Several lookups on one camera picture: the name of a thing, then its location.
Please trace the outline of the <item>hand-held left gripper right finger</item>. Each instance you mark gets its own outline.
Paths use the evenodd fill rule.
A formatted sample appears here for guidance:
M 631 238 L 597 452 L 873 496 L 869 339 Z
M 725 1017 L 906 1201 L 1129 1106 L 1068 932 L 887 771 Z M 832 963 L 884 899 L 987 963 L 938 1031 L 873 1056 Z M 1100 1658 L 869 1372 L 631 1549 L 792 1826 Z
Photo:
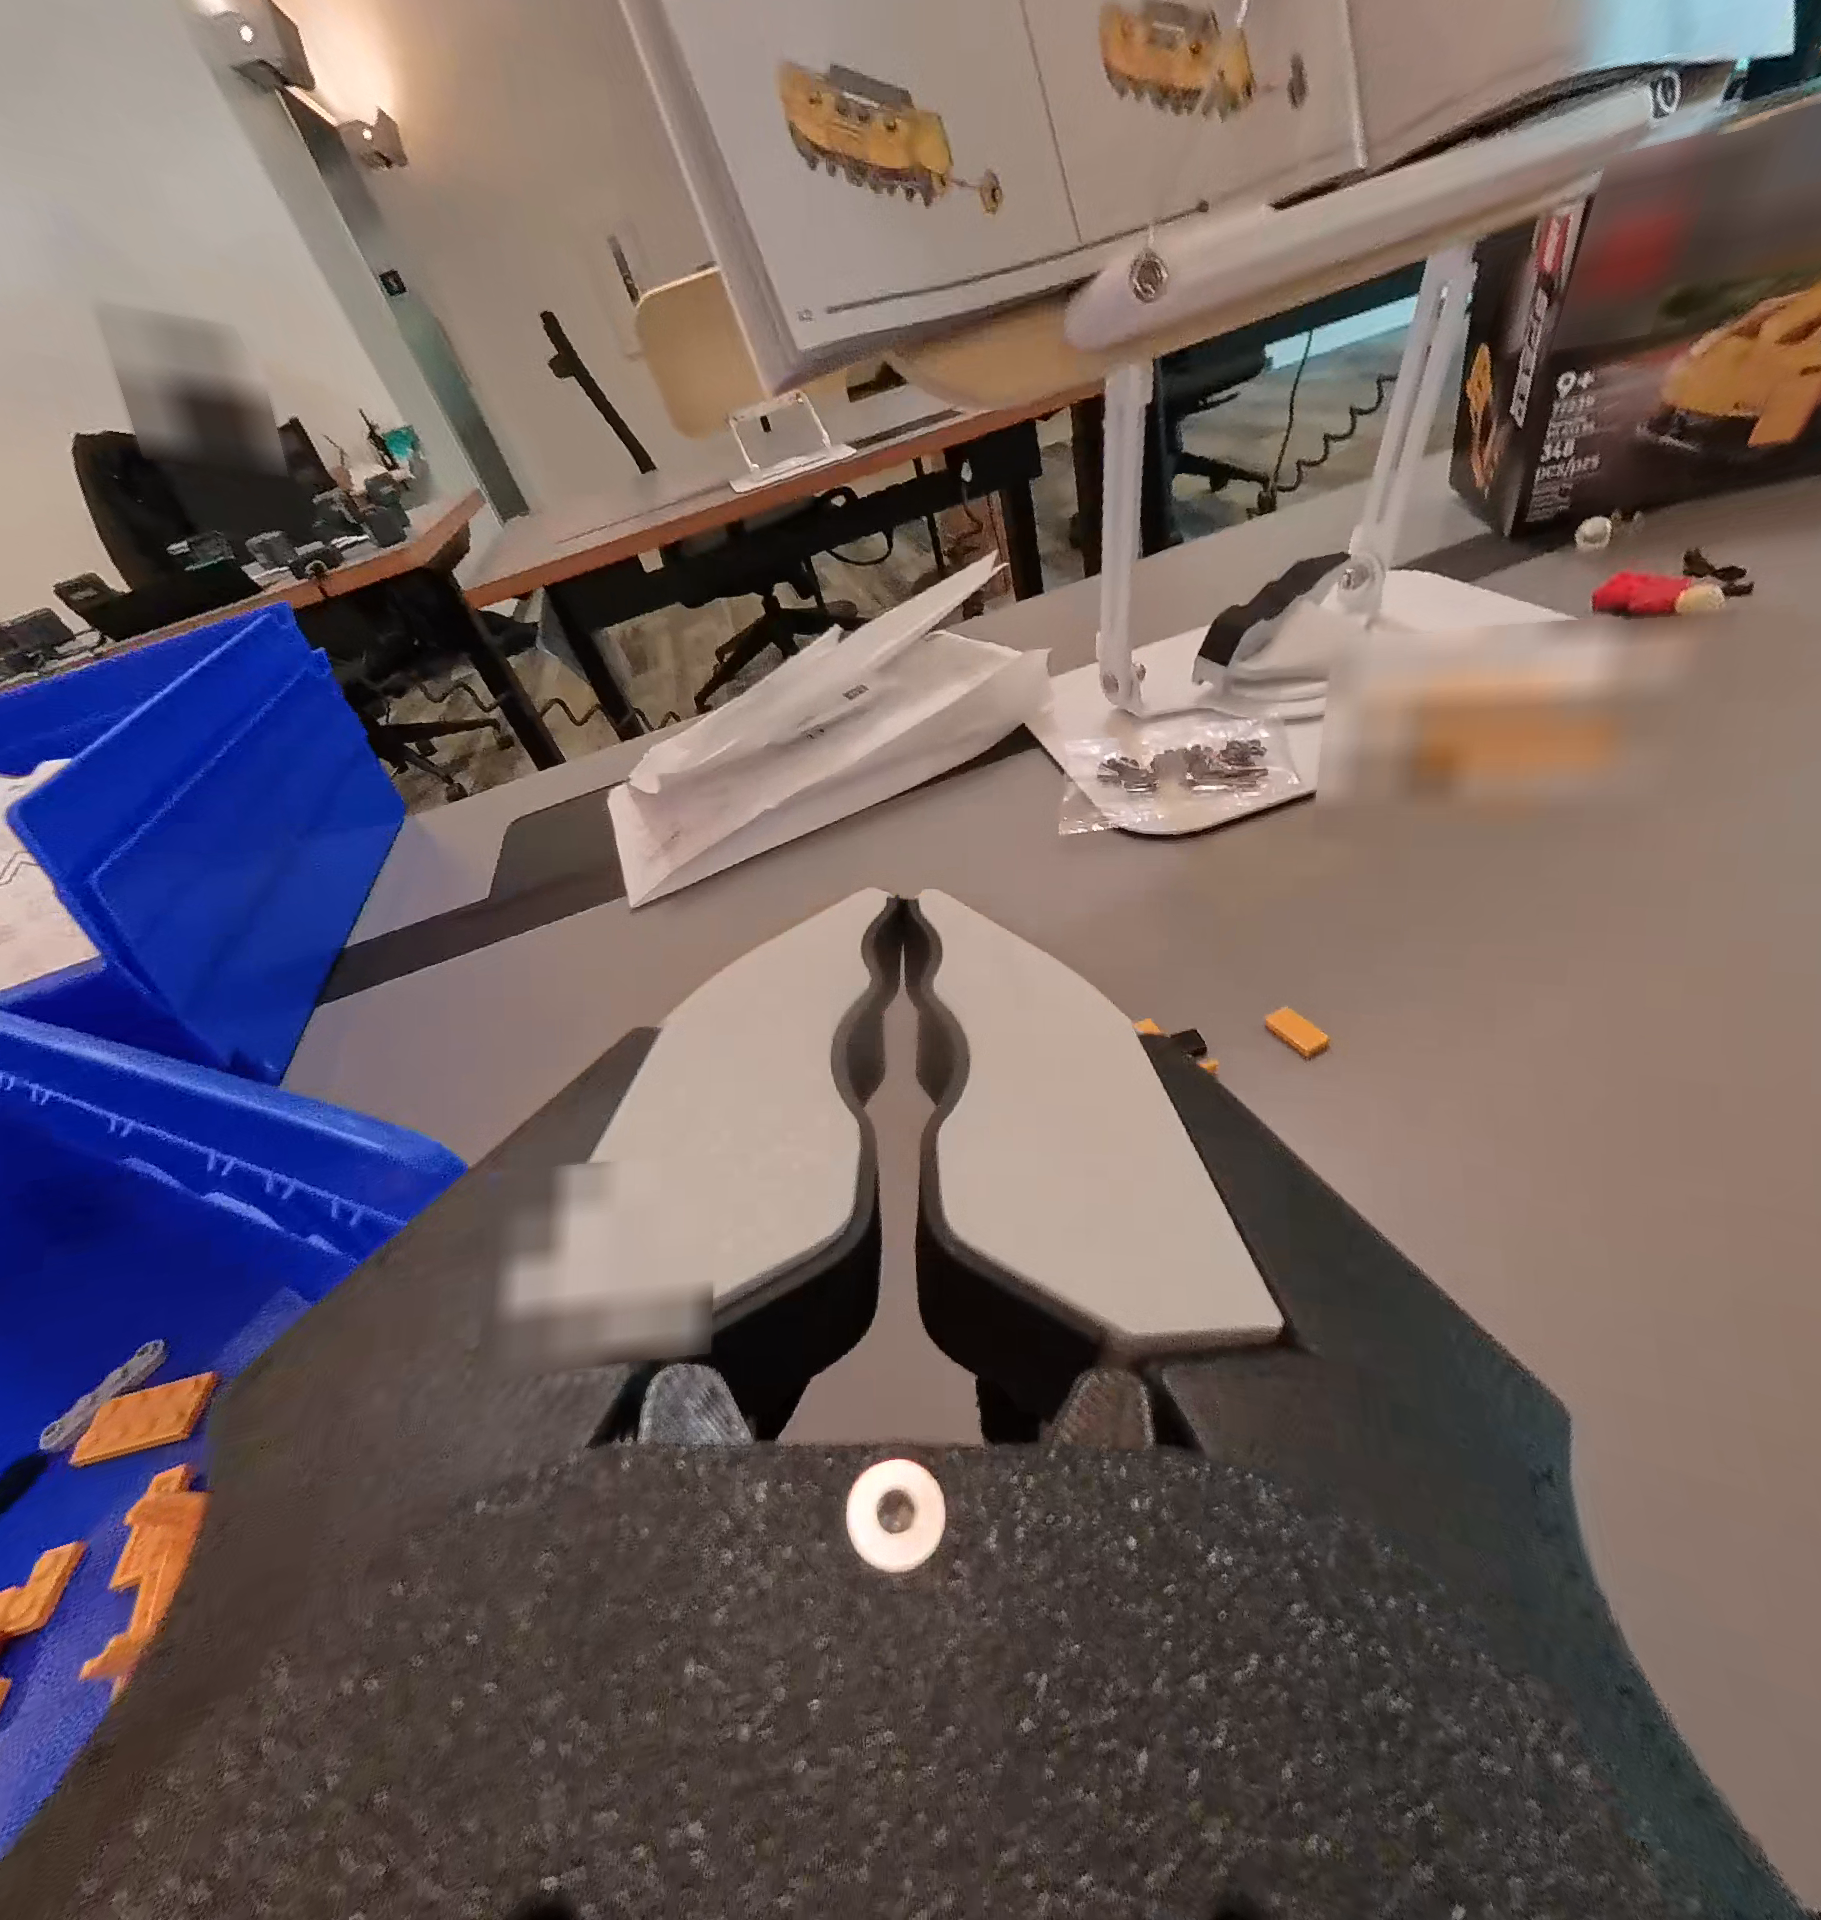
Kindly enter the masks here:
M 945 1243 L 1118 1357 L 1267 1349 L 1282 1311 L 1135 1026 L 947 894 L 916 899 Z

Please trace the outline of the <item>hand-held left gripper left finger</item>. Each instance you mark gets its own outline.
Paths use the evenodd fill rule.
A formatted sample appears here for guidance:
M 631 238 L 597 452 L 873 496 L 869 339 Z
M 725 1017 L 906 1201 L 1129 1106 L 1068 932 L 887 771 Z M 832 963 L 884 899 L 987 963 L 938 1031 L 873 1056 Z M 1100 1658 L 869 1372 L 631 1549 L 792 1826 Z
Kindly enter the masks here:
M 721 1316 L 853 1224 L 864 1125 L 839 1063 L 884 911 L 849 894 L 659 1026 L 588 1161 L 590 1302 Z

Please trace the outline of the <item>pile of loose lego pieces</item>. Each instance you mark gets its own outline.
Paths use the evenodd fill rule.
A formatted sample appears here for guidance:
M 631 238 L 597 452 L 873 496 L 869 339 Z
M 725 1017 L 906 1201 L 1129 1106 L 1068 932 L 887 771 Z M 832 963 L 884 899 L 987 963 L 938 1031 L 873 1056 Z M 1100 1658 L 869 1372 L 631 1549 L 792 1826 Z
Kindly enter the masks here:
M 1207 1078 L 1224 1078 L 1224 1066 L 1199 1029 L 1167 1029 L 1144 1017 L 1131 1022 L 1131 1031 L 1152 1043 L 1170 1043 L 1173 1052 L 1185 1056 L 1185 1063 L 1194 1063 Z M 1327 1031 L 1288 1007 L 1266 1017 L 1266 1031 L 1301 1063 L 1318 1063 L 1327 1056 Z

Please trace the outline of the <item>group of orange lego plates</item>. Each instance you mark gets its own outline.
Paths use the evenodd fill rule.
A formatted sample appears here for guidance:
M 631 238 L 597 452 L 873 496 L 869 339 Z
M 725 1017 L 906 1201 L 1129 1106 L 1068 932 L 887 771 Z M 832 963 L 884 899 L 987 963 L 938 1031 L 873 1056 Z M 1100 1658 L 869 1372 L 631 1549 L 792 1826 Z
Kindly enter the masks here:
M 55 1462 L 72 1470 L 97 1470 L 139 1455 L 186 1447 L 207 1403 L 216 1402 L 218 1373 L 187 1373 L 156 1383 L 165 1364 L 165 1346 L 139 1346 L 118 1372 L 55 1416 L 38 1449 L 20 1456 L 0 1476 L 0 1518 L 49 1471 Z M 124 1549 L 111 1573 L 111 1594 L 132 1600 L 128 1622 L 78 1669 L 83 1682 L 104 1682 L 122 1696 L 158 1641 L 162 1622 L 195 1554 L 210 1494 L 200 1486 L 191 1465 L 162 1470 L 124 1513 Z M 35 1559 L 35 1572 L 0 1589 L 0 1659 L 17 1641 L 40 1633 L 87 1559 L 87 1544 L 55 1544 Z

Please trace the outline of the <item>red lego minifigure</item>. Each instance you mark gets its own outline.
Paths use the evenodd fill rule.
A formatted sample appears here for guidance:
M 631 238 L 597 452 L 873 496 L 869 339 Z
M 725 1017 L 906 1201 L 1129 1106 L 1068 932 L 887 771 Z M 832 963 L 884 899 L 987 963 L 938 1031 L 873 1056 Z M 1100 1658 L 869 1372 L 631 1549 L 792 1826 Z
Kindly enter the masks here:
M 1590 593 L 1590 613 L 1651 622 L 1651 619 L 1698 619 L 1728 607 L 1728 588 L 1715 576 L 1698 573 L 1636 573 L 1621 570 Z

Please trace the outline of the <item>yellow car lego box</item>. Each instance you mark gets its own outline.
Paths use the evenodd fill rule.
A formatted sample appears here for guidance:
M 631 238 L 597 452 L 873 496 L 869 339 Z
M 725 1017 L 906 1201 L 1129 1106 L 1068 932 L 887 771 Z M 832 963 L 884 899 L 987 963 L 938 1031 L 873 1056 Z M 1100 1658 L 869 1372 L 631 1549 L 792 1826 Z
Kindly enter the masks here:
M 1821 88 L 1474 249 L 1454 491 L 1509 539 L 1821 471 Z

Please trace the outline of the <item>lego instruction booklet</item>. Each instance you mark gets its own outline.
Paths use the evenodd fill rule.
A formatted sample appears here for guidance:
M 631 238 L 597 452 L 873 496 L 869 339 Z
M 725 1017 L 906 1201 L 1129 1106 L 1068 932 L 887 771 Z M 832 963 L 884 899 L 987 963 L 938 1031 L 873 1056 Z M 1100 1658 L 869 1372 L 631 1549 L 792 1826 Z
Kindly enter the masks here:
M 1795 5 L 620 5 L 774 389 L 1068 299 L 1118 356 L 1590 182 Z

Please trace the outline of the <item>white paper bag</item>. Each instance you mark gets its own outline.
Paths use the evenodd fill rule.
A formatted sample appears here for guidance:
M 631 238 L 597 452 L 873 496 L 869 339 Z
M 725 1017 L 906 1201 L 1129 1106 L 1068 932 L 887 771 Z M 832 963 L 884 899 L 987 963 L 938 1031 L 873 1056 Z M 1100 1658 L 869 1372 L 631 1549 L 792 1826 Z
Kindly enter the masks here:
M 733 757 L 681 797 L 646 794 L 631 771 L 611 797 L 630 908 L 960 771 L 1026 730 L 1047 693 L 1047 650 L 938 629 L 884 666 L 879 693 L 849 719 L 812 723 L 783 747 Z
M 980 678 L 980 663 L 945 625 L 996 576 L 1006 563 L 991 553 L 853 634 L 818 635 L 750 693 L 646 751 L 630 786 L 646 802 L 685 802 L 847 723 L 947 702 Z

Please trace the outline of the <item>clear bag of dark pieces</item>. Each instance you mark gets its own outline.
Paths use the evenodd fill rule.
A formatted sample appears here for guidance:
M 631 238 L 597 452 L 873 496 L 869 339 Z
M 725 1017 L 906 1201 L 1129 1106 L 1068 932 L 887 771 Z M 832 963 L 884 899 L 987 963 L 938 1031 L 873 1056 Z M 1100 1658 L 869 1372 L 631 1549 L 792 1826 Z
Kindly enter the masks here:
M 1185 839 L 1313 797 L 1272 719 L 1224 711 L 1110 714 L 1051 747 L 1065 776 L 1059 831 Z

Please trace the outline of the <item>blue plastic bin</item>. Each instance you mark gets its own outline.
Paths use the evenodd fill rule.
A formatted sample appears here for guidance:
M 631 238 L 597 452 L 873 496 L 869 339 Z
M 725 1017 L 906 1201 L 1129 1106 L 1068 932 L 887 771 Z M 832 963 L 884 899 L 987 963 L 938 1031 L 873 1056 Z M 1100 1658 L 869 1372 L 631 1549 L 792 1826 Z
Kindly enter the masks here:
M 405 806 L 289 607 L 0 693 L 0 1012 L 277 1083 Z
M 207 1455 L 55 1449 L 28 1485 L 40 1431 L 149 1339 L 158 1387 L 235 1383 L 464 1171 L 402 1125 L 0 1012 L 0 1594 L 83 1549 L 78 1589 L 0 1654 L 0 1861 L 114 1703 L 76 1673 L 124 1619 L 124 1510 Z

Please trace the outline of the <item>black white stand clamp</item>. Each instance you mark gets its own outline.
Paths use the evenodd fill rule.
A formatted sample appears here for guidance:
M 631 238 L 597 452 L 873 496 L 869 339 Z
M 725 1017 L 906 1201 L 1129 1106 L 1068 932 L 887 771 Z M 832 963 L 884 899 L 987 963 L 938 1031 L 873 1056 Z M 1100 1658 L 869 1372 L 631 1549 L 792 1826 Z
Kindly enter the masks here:
M 1363 634 L 1341 604 L 1348 570 L 1350 553 L 1320 553 L 1224 609 L 1188 672 L 1198 703 L 1241 719 L 1320 723 L 1327 683 Z

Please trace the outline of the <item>cluttered wooden desk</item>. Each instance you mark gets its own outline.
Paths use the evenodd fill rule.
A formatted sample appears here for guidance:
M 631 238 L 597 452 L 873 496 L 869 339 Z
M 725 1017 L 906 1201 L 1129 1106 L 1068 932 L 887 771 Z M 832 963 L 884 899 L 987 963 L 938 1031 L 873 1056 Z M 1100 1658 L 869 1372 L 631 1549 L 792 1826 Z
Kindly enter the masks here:
M 467 786 L 456 771 L 427 753 L 458 735 L 494 735 L 540 771 L 566 763 L 508 649 L 456 580 L 482 504 L 482 495 L 435 500 L 412 515 L 412 536 L 394 545 L 366 541 L 339 570 L 269 588 L 247 604 L 168 629 L 114 640 L 38 674 L 4 678 L 4 770 L 68 757 L 72 735 L 93 735 L 122 708 L 202 663 L 246 622 L 276 609 L 294 613 L 301 635 L 325 650 L 326 674 L 369 730 L 369 747 L 394 771 L 422 771 L 440 780 L 447 797 L 464 797 Z

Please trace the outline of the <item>cluster of black devices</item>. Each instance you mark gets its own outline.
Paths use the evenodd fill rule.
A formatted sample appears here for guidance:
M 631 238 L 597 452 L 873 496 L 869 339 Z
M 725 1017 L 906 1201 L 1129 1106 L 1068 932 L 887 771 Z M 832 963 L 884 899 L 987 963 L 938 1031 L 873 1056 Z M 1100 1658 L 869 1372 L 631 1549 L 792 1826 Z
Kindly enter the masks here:
M 35 687 L 72 666 L 111 659 L 128 649 L 168 640 L 210 622 L 252 613 L 265 607 L 310 607 L 326 588 L 353 588 L 375 576 L 375 566 L 400 563 L 428 512 L 428 460 L 412 460 L 394 471 L 369 471 L 339 500 L 325 500 L 325 530 L 306 541 L 259 536 L 247 541 L 246 570 L 259 595 L 218 613 L 195 613 L 168 629 L 114 640 L 89 622 L 89 607 L 122 588 L 83 593 L 83 607 L 55 599 L 49 609 L 23 613 L 0 634 L 0 693 Z

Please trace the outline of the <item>small wooden board on stand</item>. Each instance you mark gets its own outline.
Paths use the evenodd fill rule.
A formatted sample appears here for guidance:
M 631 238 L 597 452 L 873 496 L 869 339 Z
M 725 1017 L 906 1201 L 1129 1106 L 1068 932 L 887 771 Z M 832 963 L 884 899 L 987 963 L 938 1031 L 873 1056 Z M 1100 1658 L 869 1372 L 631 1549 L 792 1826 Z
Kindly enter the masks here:
M 670 427 L 685 441 L 730 441 L 730 495 L 759 495 L 853 455 L 853 446 L 829 433 L 809 392 L 769 389 L 719 268 L 646 290 L 636 302 L 636 348 Z

